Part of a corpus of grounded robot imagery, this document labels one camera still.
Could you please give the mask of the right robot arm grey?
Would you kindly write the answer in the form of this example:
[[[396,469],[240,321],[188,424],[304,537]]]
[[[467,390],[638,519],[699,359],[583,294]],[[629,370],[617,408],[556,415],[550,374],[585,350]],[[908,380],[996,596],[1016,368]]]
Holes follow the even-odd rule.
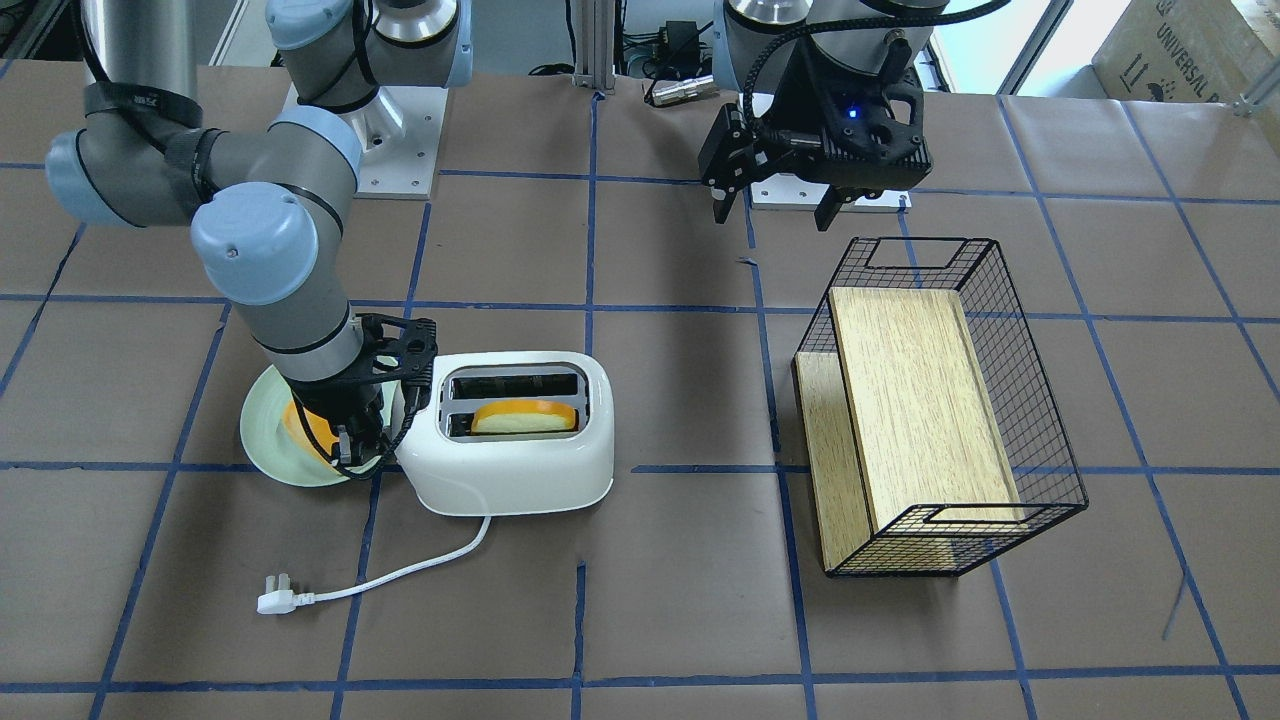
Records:
[[[184,225],[207,278],[285,392],[280,459],[343,479],[384,468],[431,374],[430,322],[356,313],[335,270],[364,159],[397,146],[392,86],[472,76],[467,1],[270,1],[297,92],[260,133],[207,126],[186,1],[78,1],[84,126],[45,158],[50,190],[90,225]]]

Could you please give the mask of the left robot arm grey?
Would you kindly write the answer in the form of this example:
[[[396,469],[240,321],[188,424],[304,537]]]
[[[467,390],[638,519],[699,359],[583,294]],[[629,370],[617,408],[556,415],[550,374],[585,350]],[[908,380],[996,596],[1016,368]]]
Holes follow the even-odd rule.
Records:
[[[773,176],[820,184],[829,228],[860,199],[915,188],[932,170],[915,69],[932,31],[1004,8],[945,1],[719,1],[712,78],[733,94],[698,154],[723,223],[739,196]]]

